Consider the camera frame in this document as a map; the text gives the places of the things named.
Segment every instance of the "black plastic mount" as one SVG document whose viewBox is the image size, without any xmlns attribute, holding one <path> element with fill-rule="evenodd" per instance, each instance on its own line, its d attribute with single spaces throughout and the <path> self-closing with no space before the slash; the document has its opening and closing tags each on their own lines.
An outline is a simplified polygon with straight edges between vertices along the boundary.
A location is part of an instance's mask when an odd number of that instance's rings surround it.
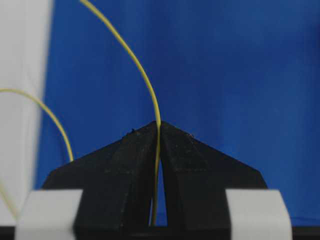
<svg viewBox="0 0 320 240">
<path fill-rule="evenodd" d="M 225 190 L 267 188 L 259 171 L 164 121 L 160 137 L 166 227 L 149 227 L 155 122 L 50 173 L 43 189 L 83 189 L 73 225 L 78 240 L 168 236 L 231 239 Z M 0 237 L 13 239 L 13 232 L 13 227 L 0 227 Z M 293 239 L 318 237 L 319 227 L 293 228 Z"/>
</svg>

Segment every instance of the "black 3d-printed part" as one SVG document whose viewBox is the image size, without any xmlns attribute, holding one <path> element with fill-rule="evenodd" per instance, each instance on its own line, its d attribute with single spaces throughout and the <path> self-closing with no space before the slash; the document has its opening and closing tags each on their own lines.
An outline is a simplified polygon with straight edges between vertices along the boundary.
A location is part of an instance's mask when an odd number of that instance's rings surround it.
<svg viewBox="0 0 320 240">
<path fill-rule="evenodd" d="M 230 237 L 225 189 L 265 189 L 261 174 L 194 139 L 166 122 L 161 124 L 161 162 L 168 227 L 177 232 L 214 231 Z"/>
<path fill-rule="evenodd" d="M 148 227 L 156 140 L 152 122 L 50 173 L 43 189 L 83 189 L 74 222 L 77 239 Z"/>
</svg>

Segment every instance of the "white tape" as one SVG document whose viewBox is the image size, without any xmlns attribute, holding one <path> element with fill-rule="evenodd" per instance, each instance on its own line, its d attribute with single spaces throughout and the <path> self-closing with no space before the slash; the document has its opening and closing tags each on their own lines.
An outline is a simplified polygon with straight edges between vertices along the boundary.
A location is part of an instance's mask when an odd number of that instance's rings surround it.
<svg viewBox="0 0 320 240">
<path fill-rule="evenodd" d="M 82 190 L 40 190 L 28 196 L 15 228 L 16 240 L 74 240 Z"/>
<path fill-rule="evenodd" d="M 291 240 L 290 217 L 278 190 L 227 189 L 232 240 Z"/>
</svg>

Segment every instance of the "yellow cable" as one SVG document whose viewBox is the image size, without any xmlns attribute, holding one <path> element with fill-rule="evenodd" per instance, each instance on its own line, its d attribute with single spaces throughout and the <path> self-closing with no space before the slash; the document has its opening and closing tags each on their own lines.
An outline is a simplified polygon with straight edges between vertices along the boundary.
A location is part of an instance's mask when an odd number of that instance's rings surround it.
<svg viewBox="0 0 320 240">
<path fill-rule="evenodd" d="M 63 136 L 64 142 L 65 142 L 65 145 L 66 145 L 66 149 L 68 151 L 70 162 L 72 162 L 74 160 L 74 156 L 73 156 L 73 153 L 72 153 L 70 142 L 69 142 L 69 139 L 67 137 L 67 134 L 66 134 L 64 128 L 62 127 L 61 123 L 59 122 L 57 117 L 54 115 L 54 113 L 41 100 L 37 99 L 36 97 L 34 97 L 34 96 L 24 92 L 24 91 L 21 91 L 21 90 L 18 90 L 18 89 L 13 89 L 13 88 L 0 88 L 0 93 L 18 94 L 18 95 L 24 96 L 24 97 L 32 100 L 36 104 L 38 104 L 49 115 L 49 117 L 53 120 L 53 122 L 55 123 L 57 128 L 60 130 L 60 132 L 61 132 L 61 134 Z M 7 191 L 5 190 L 5 187 L 1 184 L 1 182 L 0 182 L 0 194 L 2 195 L 2 197 L 4 199 L 4 202 L 7 204 L 10 212 L 13 215 L 13 217 L 15 219 L 17 219 L 18 210 L 15 207 L 15 205 L 14 205 L 13 201 L 11 200 L 10 196 L 8 195 Z"/>
<path fill-rule="evenodd" d="M 154 193 L 153 193 L 153 199 L 152 199 L 152 217 L 151 217 L 151 225 L 156 224 L 156 213 L 157 213 L 157 204 L 158 204 L 158 174 L 159 174 L 159 159 L 160 159 L 160 125 L 161 125 L 161 117 L 160 117 L 160 110 L 158 106 L 158 101 L 156 98 L 156 94 L 154 92 L 154 89 L 152 88 L 152 85 L 149 81 L 149 78 L 140 64 L 139 60 L 135 56 L 135 54 L 131 51 L 129 46 L 126 44 L 126 42 L 123 40 L 123 38 L 119 35 L 117 30 L 114 28 L 114 26 L 110 23 L 110 21 L 88 0 L 79 0 L 83 5 L 85 5 L 91 12 L 96 15 L 110 30 L 110 32 L 114 35 L 114 37 L 119 41 L 119 43 L 123 46 L 123 48 L 127 51 L 127 53 L 132 58 L 133 62 L 139 69 L 144 82 L 149 90 L 149 93 L 152 98 L 153 106 L 154 106 L 154 113 L 155 113 L 155 120 L 156 120 L 156 126 L 157 126 L 157 144 L 156 144 L 156 154 L 155 154 L 155 175 L 154 175 Z"/>
</svg>

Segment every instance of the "black surface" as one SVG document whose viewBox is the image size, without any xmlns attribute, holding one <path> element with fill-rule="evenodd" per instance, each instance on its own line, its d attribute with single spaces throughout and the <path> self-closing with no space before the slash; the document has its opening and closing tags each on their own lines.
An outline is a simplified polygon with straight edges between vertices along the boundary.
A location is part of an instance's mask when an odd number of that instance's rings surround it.
<svg viewBox="0 0 320 240">
<path fill-rule="evenodd" d="M 104 231 L 84 231 L 82 235 L 78 236 L 80 240 L 91 239 L 106 239 L 109 232 Z M 320 239 L 320 226 L 295 226 L 292 228 L 293 240 L 318 240 Z M 228 236 L 223 232 L 216 230 L 211 232 L 177 232 L 168 227 L 148 227 L 142 231 L 133 231 L 125 235 L 127 239 L 167 239 L 168 237 L 183 237 L 184 239 L 211 239 L 211 240 L 228 240 Z M 15 228 L 14 227 L 1 227 L 0 226 L 0 239 L 1 240 L 14 240 Z"/>
<path fill-rule="evenodd" d="M 168 226 L 183 232 L 219 232 L 229 239 L 231 222 L 225 189 L 265 189 L 261 174 L 161 124 L 161 162 Z"/>
<path fill-rule="evenodd" d="M 83 189 L 74 230 L 122 235 L 149 224 L 154 186 L 155 122 L 54 170 L 44 189 Z"/>
</svg>

